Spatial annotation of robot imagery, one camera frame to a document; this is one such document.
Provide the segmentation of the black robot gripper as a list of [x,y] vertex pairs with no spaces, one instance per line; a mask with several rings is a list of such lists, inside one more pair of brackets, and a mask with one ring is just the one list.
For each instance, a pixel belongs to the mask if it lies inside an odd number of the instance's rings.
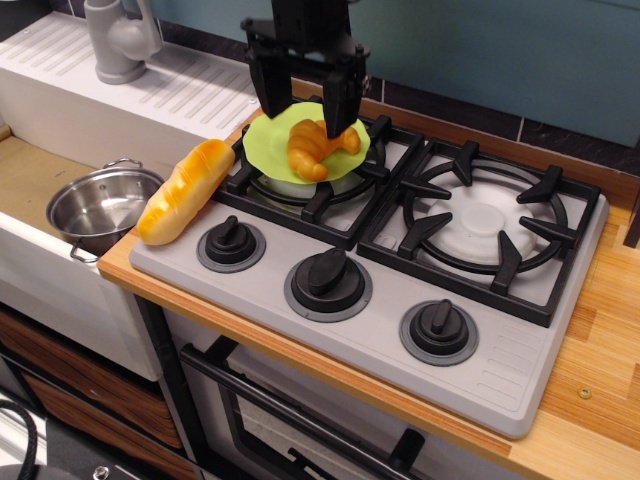
[[352,36],[349,7],[348,1],[273,1],[269,19],[241,22],[251,79],[269,118],[292,105],[291,78],[301,75],[323,82],[330,139],[358,119],[370,49]]

